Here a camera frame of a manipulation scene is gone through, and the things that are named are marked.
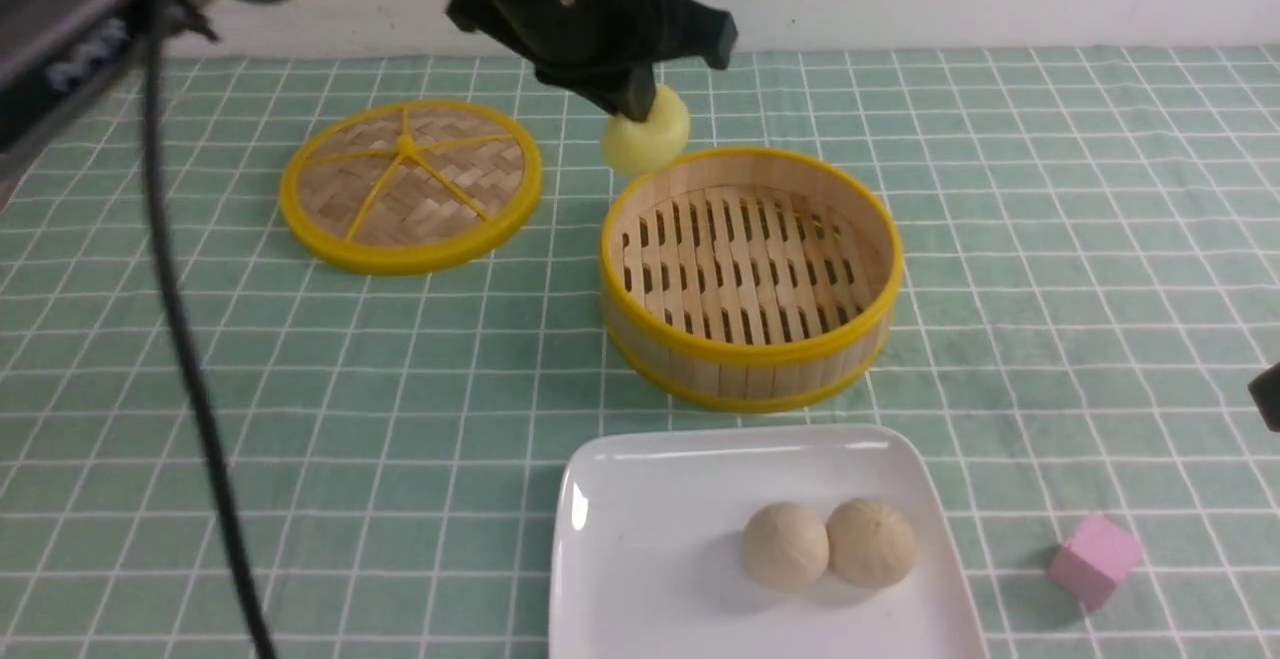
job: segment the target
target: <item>yellow ball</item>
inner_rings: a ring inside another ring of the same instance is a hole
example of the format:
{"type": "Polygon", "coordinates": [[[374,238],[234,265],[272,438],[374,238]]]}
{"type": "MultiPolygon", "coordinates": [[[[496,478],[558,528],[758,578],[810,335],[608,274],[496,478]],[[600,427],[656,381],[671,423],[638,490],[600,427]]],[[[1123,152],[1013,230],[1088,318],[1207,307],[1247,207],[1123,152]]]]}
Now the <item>yellow ball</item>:
{"type": "Polygon", "coordinates": [[[689,107],[669,88],[658,84],[648,122],[609,116],[600,136],[600,152],[613,171],[636,177],[675,161],[689,145],[689,107]]]}

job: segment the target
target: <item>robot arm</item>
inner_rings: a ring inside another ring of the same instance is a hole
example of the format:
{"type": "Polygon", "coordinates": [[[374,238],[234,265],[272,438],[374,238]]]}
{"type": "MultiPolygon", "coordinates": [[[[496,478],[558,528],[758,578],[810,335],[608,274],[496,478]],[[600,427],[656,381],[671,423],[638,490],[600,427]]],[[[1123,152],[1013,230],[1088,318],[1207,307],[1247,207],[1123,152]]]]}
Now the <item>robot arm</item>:
{"type": "MultiPolygon", "coordinates": [[[[134,65],[146,9],[146,0],[0,0],[0,180],[26,170],[134,65]]],[[[447,13],[458,29],[529,59],[545,84],[631,122],[649,116],[654,63],[724,68],[737,38],[727,12],[694,0],[449,0],[447,13]]]]}

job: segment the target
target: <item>woven bamboo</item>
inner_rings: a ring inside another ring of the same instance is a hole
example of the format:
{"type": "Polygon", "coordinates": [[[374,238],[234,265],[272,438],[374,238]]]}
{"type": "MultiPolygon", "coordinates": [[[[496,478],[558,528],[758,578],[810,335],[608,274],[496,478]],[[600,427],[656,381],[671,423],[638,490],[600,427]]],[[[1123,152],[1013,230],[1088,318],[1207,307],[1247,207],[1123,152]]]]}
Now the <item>woven bamboo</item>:
{"type": "Polygon", "coordinates": [[[301,150],[282,186],[294,234],[357,271],[411,273],[488,252],[529,216],[536,145],[507,116],[448,100],[349,118],[301,150]]]}
{"type": "Polygon", "coordinates": [[[668,392],[787,409],[855,381],[892,322],[902,250],[851,177],[773,148],[691,154],[641,177],[602,238],[603,312],[668,392]]]}

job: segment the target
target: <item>bamboo steamer lid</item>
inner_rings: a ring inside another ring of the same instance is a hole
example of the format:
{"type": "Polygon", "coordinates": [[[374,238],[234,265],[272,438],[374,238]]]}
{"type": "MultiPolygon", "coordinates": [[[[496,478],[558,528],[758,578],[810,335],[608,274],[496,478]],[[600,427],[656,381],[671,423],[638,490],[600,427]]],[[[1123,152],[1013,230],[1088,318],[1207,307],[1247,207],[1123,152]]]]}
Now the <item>bamboo steamer lid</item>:
{"type": "Polygon", "coordinates": [[[293,156],[280,209],[297,239],[339,267],[430,273],[507,241],[538,205],[541,157],[516,120],[425,99],[328,127],[293,156]]]}

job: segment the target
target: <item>green checkered tablecloth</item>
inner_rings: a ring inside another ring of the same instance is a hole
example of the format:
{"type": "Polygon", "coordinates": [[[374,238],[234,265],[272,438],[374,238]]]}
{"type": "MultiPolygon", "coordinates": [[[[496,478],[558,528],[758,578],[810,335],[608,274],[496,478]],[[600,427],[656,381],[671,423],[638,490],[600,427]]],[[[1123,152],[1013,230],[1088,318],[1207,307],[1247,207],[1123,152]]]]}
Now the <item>green checkered tablecloth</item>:
{"type": "MultiPolygon", "coordinates": [[[[192,320],[287,656],[539,659],[556,493],[594,436],[877,422],[924,454],[992,656],[1280,656],[1280,49],[742,54],[663,81],[694,147],[849,168],[900,223],[883,357],[804,412],[687,407],[596,307],[622,180],[603,118],[507,58],[178,61],[172,211],[192,320]],[[317,264],[275,193],[370,104],[520,118],[539,211],[492,257],[366,279],[317,264]],[[1043,576],[1103,511],[1144,564],[1085,618],[1043,576]]],[[[136,84],[0,212],[0,653],[247,656],[163,330],[136,84]]]]}

